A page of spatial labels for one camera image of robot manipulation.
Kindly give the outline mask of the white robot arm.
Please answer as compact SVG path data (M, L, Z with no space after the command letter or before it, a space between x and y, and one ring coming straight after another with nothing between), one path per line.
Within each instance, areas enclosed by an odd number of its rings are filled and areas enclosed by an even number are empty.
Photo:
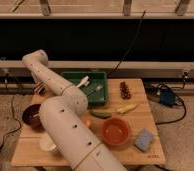
M40 121L74 171L127 171L120 161L80 120L87 96L73 83L48 68L48 56L37 50L22 57L33 77L54 94L40 106Z

